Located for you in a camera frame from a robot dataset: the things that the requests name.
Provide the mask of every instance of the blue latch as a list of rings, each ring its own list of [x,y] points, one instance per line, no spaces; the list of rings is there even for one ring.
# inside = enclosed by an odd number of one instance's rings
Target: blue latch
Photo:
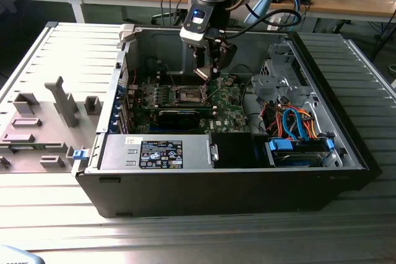
[[[334,150],[334,143],[331,139],[326,140],[326,144],[330,151]]]
[[[89,149],[76,150],[73,153],[73,160],[87,160],[89,158]]]
[[[275,151],[275,150],[280,150],[280,151],[285,151],[285,150],[293,150],[293,145],[291,144],[291,141],[288,139],[282,139],[282,138],[275,138],[270,141],[270,150]]]

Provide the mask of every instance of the blue cable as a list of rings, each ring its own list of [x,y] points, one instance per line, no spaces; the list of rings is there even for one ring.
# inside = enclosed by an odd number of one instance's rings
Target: blue cable
[[[298,0],[295,0],[295,6],[296,6],[296,11],[298,12],[299,11],[299,4],[298,4]]]
[[[309,141],[309,137],[307,136],[307,134],[305,133],[305,130],[303,128],[303,121],[301,120],[301,116],[299,115],[299,113],[292,108],[288,108],[287,110],[285,110],[283,112],[283,118],[282,118],[282,124],[283,124],[283,129],[285,130],[285,132],[290,135],[291,138],[293,138],[293,140],[298,140],[297,137],[291,133],[291,131],[289,130],[289,128],[287,128],[287,115],[290,112],[294,112],[294,114],[296,115],[296,122],[297,122],[297,128],[298,128],[298,133],[301,136],[301,138],[303,138],[306,141]]]

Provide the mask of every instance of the aluminum profile table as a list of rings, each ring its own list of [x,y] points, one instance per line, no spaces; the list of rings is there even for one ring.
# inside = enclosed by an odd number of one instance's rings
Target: aluminum profile table
[[[91,49],[97,51],[106,47],[106,51],[114,49],[116,52],[116,29],[117,26],[111,25],[64,23],[54,28],[45,28],[3,88],[0,108],[7,104],[8,96],[21,83],[27,70],[33,67],[40,52],[61,45],[71,48],[79,45],[87,49],[92,46]],[[97,44],[103,42],[101,38],[108,40],[109,44]],[[341,102],[358,100],[361,108],[369,108],[376,102],[382,104],[383,101],[370,96],[370,92],[373,92],[384,96],[384,101],[387,102],[384,107],[387,111],[394,108],[395,105],[389,100],[389,89],[384,85],[381,76],[364,57],[357,54],[353,43],[341,41],[337,36],[333,37],[337,39],[335,41],[317,41],[310,35],[301,38],[308,48],[323,46],[331,51],[335,50],[335,43],[344,42],[350,51],[343,54],[352,61],[362,63],[356,67],[363,67],[364,72],[352,70],[342,75],[334,60],[341,53],[324,58],[332,60],[333,66],[325,61],[318,63]],[[73,45],[65,42],[71,40]],[[313,51],[312,55],[319,56],[319,52]],[[61,65],[47,64],[45,69],[56,67],[53,71],[57,69],[67,74],[68,71]],[[107,66],[94,66],[92,69],[100,67],[104,70]],[[85,83],[78,81],[83,75],[97,75],[94,72],[83,73],[83,69],[75,69],[80,71],[79,75],[69,74],[75,78],[76,84],[72,86]],[[358,80],[358,77],[363,77],[362,74],[371,75],[371,80]],[[366,83],[357,83],[352,87],[343,83],[348,81],[347,77],[354,77],[354,82]],[[366,92],[366,84],[374,88]],[[71,88],[71,92],[78,96],[80,91],[76,87]],[[98,96],[101,94],[99,89],[93,89],[92,92],[97,92]],[[357,121],[362,121],[359,120],[359,114],[365,110],[358,108],[359,106],[350,106],[347,111]],[[0,113],[0,116],[0,123],[3,123],[6,114]],[[388,123],[387,116],[381,119],[384,120],[383,123]],[[380,130],[376,127],[378,126],[361,130],[362,133],[367,133],[366,141],[383,141],[386,138],[389,143],[395,143],[395,134],[392,133],[394,124]],[[379,144],[372,149],[384,173],[362,191],[344,193],[319,212],[106,219],[97,213],[69,173],[0,174],[0,244],[29,250],[43,257],[46,263],[57,264],[394,263],[396,149],[395,146],[382,147]]]

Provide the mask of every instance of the warning label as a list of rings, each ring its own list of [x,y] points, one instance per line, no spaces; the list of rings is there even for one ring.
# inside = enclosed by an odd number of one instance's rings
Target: warning label
[[[142,142],[139,167],[142,169],[183,168],[182,141]]]

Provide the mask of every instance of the floor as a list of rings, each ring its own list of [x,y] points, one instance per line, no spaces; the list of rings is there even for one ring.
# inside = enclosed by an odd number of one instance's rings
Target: floor
[[[42,31],[47,21],[74,22],[71,6],[58,2],[16,1],[16,13],[12,14],[5,7],[7,1],[0,0],[3,13],[0,15],[0,86],[11,75],[19,61]],[[159,9],[146,7],[120,7],[86,5],[84,15],[89,23],[123,23],[129,17],[133,22],[149,24],[150,16],[159,13]],[[331,32],[334,20],[321,20],[316,27],[317,32]],[[355,22],[343,26],[340,32],[345,38],[351,38],[369,56],[376,44],[374,38],[378,33],[367,22]],[[374,65],[389,81],[393,77],[388,72],[388,66],[396,63],[396,40],[389,42],[379,53]]]

